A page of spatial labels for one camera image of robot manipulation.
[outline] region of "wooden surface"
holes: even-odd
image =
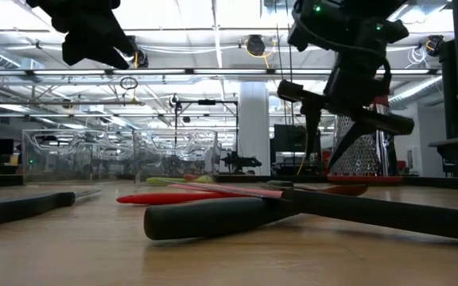
[[[298,215],[213,240],[152,242],[129,184],[0,225],[0,285],[457,285],[458,241]],[[0,197],[87,186],[0,188]],[[144,187],[138,191],[171,191]],[[366,196],[458,208],[458,191],[381,187]]]

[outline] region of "black handle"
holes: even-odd
[[[283,191],[281,197],[306,214],[458,239],[456,209],[311,191]]]
[[[75,201],[76,194],[73,192],[0,199],[0,223],[40,215],[58,207],[70,207]]]
[[[259,198],[205,199],[146,208],[144,231],[153,240],[212,238],[251,230],[296,214],[279,202]]]

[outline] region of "ceiling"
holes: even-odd
[[[447,1],[425,0],[425,2],[433,5]],[[416,4],[420,7],[421,1],[416,1]],[[442,34],[446,39],[453,38],[451,10],[438,10],[427,15],[418,11],[404,14],[403,10],[402,14],[398,15],[406,23],[410,36],[389,46],[387,57],[393,69],[440,67],[437,58],[425,55],[425,48],[419,50],[414,48],[418,43],[424,44],[428,35]],[[292,18],[285,9],[279,9],[277,13],[264,10],[260,0],[124,0],[121,6],[114,10],[114,15],[127,35],[137,37],[140,49],[149,57],[149,68],[329,69],[335,59],[334,52],[316,47],[309,47],[305,52],[297,52],[294,47],[290,48],[286,39],[287,27],[293,23]],[[251,34],[262,36],[269,54],[266,60],[248,55],[245,40]],[[24,0],[0,0],[0,54],[17,61],[33,59],[45,69],[109,68],[90,60],[83,60],[69,67],[61,59],[63,39],[64,35],[54,30],[50,25],[50,17],[39,8],[30,9]],[[311,80],[302,77],[302,80],[295,80],[295,82],[304,84],[306,90],[321,93],[327,77],[328,75],[319,75]],[[159,118],[154,115],[172,113],[169,108],[172,95],[182,100],[237,101],[241,80],[266,81],[271,95],[276,92],[279,80],[277,77],[255,79],[251,76],[236,75],[166,77],[143,75],[135,77],[140,83],[136,89],[125,91],[120,86],[122,78],[123,76],[101,75],[43,76],[40,82],[35,83],[21,80],[19,77],[0,76],[0,101],[29,101],[34,95],[34,102],[57,102],[64,99],[99,102],[99,104],[90,104],[90,106],[97,106],[92,107],[97,112],[144,114],[142,117],[124,118],[128,126],[167,128],[172,125],[174,118]],[[392,82],[391,89],[424,79],[425,77],[404,79],[398,77]],[[122,103],[123,100],[129,102],[132,98],[136,98],[141,104],[131,106]],[[274,108],[271,110],[271,125],[284,122],[284,117],[281,116],[284,114],[284,104],[275,107],[276,110]],[[91,112],[86,105],[74,106],[71,109],[46,105],[24,106],[24,108],[27,110],[17,112],[35,114]],[[299,105],[294,108],[298,113]],[[0,108],[1,112],[15,113],[16,110]],[[194,126],[212,129],[216,127],[221,133],[232,134],[235,129],[235,118],[231,112],[235,112],[231,105],[206,107],[193,104],[184,111],[184,115],[211,113],[223,116],[218,118],[192,116],[190,123],[181,122],[180,125],[192,128]],[[65,122],[90,127],[105,126],[101,125],[96,118],[89,117],[49,118],[49,122],[42,121],[47,127]],[[323,123],[325,132],[330,132],[332,122],[333,120],[329,118],[325,120]],[[227,145],[235,140],[231,136],[229,138]]]

